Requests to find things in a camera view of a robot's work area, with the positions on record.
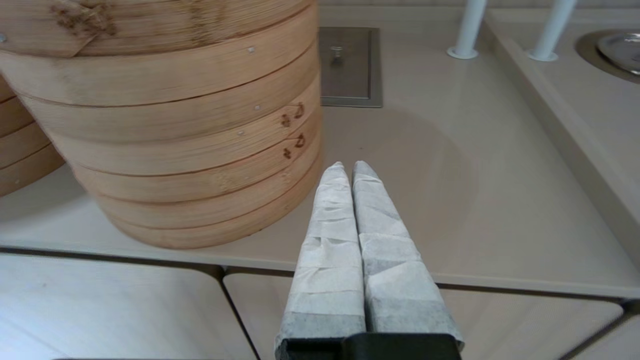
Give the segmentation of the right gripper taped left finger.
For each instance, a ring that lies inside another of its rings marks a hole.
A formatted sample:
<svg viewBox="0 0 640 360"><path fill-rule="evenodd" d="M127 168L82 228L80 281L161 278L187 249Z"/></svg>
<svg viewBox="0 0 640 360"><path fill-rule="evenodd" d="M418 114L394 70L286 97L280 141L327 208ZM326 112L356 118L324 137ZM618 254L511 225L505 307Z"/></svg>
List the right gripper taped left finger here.
<svg viewBox="0 0 640 360"><path fill-rule="evenodd" d="M346 338L366 330L362 253L349 178L327 167L315 192L275 344Z"/></svg>

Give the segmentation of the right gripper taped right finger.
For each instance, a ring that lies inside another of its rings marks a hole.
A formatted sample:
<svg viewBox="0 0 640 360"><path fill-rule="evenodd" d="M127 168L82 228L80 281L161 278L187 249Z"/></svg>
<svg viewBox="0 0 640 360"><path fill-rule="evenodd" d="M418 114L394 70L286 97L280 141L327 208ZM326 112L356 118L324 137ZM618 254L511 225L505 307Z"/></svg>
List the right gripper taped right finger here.
<svg viewBox="0 0 640 360"><path fill-rule="evenodd" d="M462 333L420 251L381 178L365 161L354 164L352 198L368 331L446 334L463 348Z"/></svg>

